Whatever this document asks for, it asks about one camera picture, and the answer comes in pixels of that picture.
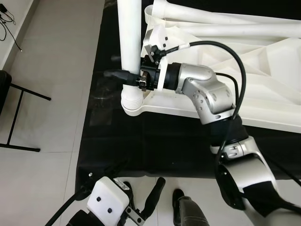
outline tiled floor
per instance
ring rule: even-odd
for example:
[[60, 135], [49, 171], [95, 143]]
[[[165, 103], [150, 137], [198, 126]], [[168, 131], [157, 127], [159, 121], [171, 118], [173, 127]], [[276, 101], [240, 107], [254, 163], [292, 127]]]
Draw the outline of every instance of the tiled floor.
[[[41, 0], [11, 74], [15, 84], [52, 97], [25, 94], [12, 144], [40, 147], [40, 153], [0, 149], [1, 226], [41, 226], [74, 193], [75, 169], [85, 118], [103, 0]], [[0, 142], [7, 140], [19, 92], [11, 89], [0, 117]], [[144, 202], [156, 178], [123, 178], [135, 204]], [[301, 204], [299, 187], [280, 181], [285, 198]], [[172, 192], [181, 188], [211, 225], [249, 226], [244, 213], [229, 208], [213, 179], [166, 178], [157, 211], [146, 226], [172, 226]], [[64, 226], [87, 200], [75, 202], [56, 221]], [[134, 226], [128, 220], [127, 226]]]

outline robotic arm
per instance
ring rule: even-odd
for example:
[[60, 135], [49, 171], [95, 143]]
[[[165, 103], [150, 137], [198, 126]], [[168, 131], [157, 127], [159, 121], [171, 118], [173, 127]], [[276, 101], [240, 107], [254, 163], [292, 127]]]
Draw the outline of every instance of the robotic arm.
[[[300, 207], [280, 197], [273, 173], [238, 115], [246, 87], [246, 74], [237, 54], [229, 47], [211, 41], [193, 42], [165, 50], [162, 43], [168, 38], [158, 35], [158, 29], [155, 27], [145, 35], [143, 45], [148, 54], [142, 58], [142, 76], [126, 71], [106, 71], [105, 77], [121, 78], [125, 84], [138, 86], [142, 91], [171, 89], [189, 97], [201, 123], [211, 129], [211, 151], [216, 155], [215, 176], [225, 202], [232, 208], [243, 210], [257, 226], [300, 225]], [[168, 53], [202, 44], [221, 47], [238, 62], [243, 84], [237, 106], [233, 104], [229, 88], [217, 80], [211, 68], [167, 64]]]
[[[301, 225], [301, 208], [281, 198], [272, 171], [238, 115], [246, 88], [246, 73], [238, 55], [213, 41], [192, 42], [165, 50], [162, 42], [168, 38], [158, 36], [158, 29], [155, 27], [145, 36], [143, 44], [148, 54], [142, 58], [142, 75], [111, 70], [105, 71], [104, 76], [117, 78], [142, 91], [170, 89], [186, 95], [193, 102], [201, 123], [210, 127], [211, 152], [216, 156], [215, 178], [225, 202], [234, 209], [243, 210], [256, 226]], [[236, 104], [233, 104], [229, 88], [217, 80], [211, 68], [167, 63], [168, 53], [204, 44], [225, 49], [237, 61], [242, 89]], [[130, 185], [111, 177], [94, 180], [90, 174], [90, 181], [83, 187], [86, 193], [91, 193], [87, 203], [90, 213], [80, 210], [68, 225], [122, 226], [131, 218], [142, 226], [155, 210], [164, 184], [165, 180], [159, 178], [140, 212], [134, 206]], [[52, 225], [70, 204], [68, 200], [46, 226]]]

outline black cloth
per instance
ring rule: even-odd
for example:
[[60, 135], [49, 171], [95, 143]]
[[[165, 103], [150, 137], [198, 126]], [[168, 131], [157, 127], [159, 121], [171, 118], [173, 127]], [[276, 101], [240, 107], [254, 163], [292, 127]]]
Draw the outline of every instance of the black cloth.
[[[224, 13], [301, 19], [299, 0], [285, 4], [273, 0], [252, 2], [170, 0], [171, 3]], [[143, 1], [144, 8], [152, 4]], [[142, 34], [146, 23], [142, 11]], [[107, 69], [121, 69], [112, 62], [120, 54], [117, 6], [103, 12], [94, 74], [79, 151], [76, 190], [90, 172], [100, 174], [118, 160], [130, 163], [119, 176], [171, 176], [213, 178], [213, 157], [208, 133], [199, 119], [145, 112], [131, 117], [120, 105], [120, 84], [103, 78]], [[301, 135], [271, 129], [246, 127], [263, 152], [273, 156], [300, 177]], [[287, 176], [271, 165], [276, 178]]]

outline white plastic part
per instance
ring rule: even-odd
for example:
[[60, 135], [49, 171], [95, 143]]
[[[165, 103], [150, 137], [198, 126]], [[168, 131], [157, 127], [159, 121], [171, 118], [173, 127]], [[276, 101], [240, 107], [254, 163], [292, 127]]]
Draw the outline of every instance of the white plastic part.
[[[145, 8], [145, 22], [147, 23], [147, 29], [152, 29], [153, 26], [162, 24], [166, 28], [168, 27], [189, 27], [189, 26], [211, 26], [212, 24], [200, 24], [186, 21], [178, 21], [173, 19], [160, 19], [152, 15], [153, 5], [149, 5]], [[235, 18], [241, 18], [248, 21], [252, 21], [259, 24], [290, 24], [290, 23], [300, 23], [299, 20], [291, 20], [291, 19], [282, 19], [282, 18], [273, 18], [266, 16], [252, 16], [252, 15], [238, 15], [238, 14], [225, 14], [225, 13], [216, 13], [225, 16], [231, 16]], [[212, 40], [219, 42], [228, 42], [228, 43], [241, 43], [241, 44], [249, 44], [249, 45], [270, 45], [277, 41], [281, 41], [283, 37], [273, 37], [273, 36], [229, 36], [229, 37], [221, 37], [221, 36], [198, 36], [197, 38], [203, 40]]]
[[277, 36], [301, 37], [301, 23], [294, 24], [245, 24], [179, 27], [194, 36]]
[[167, 43], [167, 40], [165, 40], [165, 37], [167, 37], [167, 33], [165, 30], [165, 27], [162, 24], [158, 24], [154, 26], [152, 29], [151, 35], [149, 40], [147, 40], [147, 43], [145, 43], [145, 40], [143, 40], [143, 46], [145, 45], [151, 45], [151, 46], [157, 46], [158, 49], [163, 50], [165, 49], [164, 44]]
[[[271, 22], [273, 19], [264, 17], [263, 21]], [[200, 40], [177, 27], [167, 28], [166, 32], [166, 49]], [[246, 69], [247, 89], [239, 111], [243, 124], [301, 133], [301, 40], [290, 38], [267, 46], [222, 42], [239, 54]], [[173, 62], [209, 66], [215, 72], [232, 75], [238, 86], [241, 85], [237, 63], [220, 48], [195, 46], [182, 49], [168, 55], [168, 63]], [[218, 79], [235, 96], [232, 81], [220, 76]], [[139, 109], [126, 110], [126, 113], [136, 116], [145, 111], [198, 118], [188, 97], [166, 89], [151, 91]]]
[[167, 66], [168, 66], [167, 57], [164, 56], [164, 57], [162, 57], [160, 64], [159, 64], [160, 74], [159, 74], [158, 87], [157, 87], [158, 91], [163, 90]]
[[[140, 74], [141, 0], [118, 0], [119, 37], [122, 69]], [[123, 85], [121, 104], [129, 110], [143, 103], [142, 91]]]
[[252, 21], [212, 13], [168, 3], [166, 0], [154, 0], [152, 15], [158, 18], [170, 18], [206, 24], [254, 24]]
[[87, 208], [105, 226], [116, 226], [128, 204], [129, 198], [121, 188], [103, 177], [95, 183]]
[[184, 48], [189, 48], [190, 47], [190, 43], [186, 43], [186, 44], [183, 44], [183, 45], [179, 45], [179, 50], [180, 49], [184, 49]]

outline silver robot arm segment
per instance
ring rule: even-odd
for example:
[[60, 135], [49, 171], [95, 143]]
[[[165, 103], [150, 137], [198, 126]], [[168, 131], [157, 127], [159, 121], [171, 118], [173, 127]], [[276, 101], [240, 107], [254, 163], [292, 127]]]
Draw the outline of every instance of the silver robot arm segment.
[[[212, 153], [217, 149], [211, 147]], [[253, 137], [225, 146], [222, 158], [227, 159], [222, 163], [223, 176], [233, 180], [239, 192], [251, 191], [249, 197], [255, 196], [255, 200], [242, 198], [244, 212], [255, 226], [301, 225], [300, 213], [283, 209], [293, 204], [280, 197], [275, 177]]]
[[233, 98], [229, 88], [217, 80], [209, 67], [182, 64], [175, 92], [192, 100], [203, 125], [233, 114]]

